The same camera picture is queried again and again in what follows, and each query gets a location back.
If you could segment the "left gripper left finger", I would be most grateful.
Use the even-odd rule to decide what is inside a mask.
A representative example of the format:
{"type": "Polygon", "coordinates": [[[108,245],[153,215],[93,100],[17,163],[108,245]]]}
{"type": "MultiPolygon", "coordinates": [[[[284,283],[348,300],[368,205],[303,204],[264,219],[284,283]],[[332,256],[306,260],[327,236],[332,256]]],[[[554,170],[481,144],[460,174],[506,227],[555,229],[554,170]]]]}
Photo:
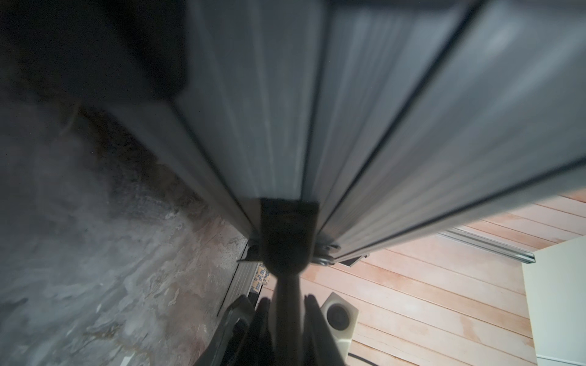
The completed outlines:
{"type": "Polygon", "coordinates": [[[224,312],[210,345],[196,365],[269,365],[270,299],[264,297],[253,307],[239,296],[224,312]]]}

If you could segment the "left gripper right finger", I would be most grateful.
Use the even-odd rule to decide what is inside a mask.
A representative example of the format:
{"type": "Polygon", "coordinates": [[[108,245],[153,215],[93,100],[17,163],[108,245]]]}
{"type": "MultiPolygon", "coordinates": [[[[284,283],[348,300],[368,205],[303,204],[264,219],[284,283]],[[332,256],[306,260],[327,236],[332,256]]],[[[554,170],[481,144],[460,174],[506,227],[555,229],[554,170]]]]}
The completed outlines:
{"type": "Polygon", "coordinates": [[[303,365],[345,366],[316,297],[305,295],[304,306],[303,365]]]}

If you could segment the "dark grey poker case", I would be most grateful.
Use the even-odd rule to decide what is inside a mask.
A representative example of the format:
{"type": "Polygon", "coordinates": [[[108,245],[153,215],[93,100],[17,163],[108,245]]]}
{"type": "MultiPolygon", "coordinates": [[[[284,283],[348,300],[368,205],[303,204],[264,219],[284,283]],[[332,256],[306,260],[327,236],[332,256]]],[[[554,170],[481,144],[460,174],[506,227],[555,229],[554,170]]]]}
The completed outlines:
{"type": "Polygon", "coordinates": [[[4,1],[280,277],[585,184],[583,1],[4,1]]]}

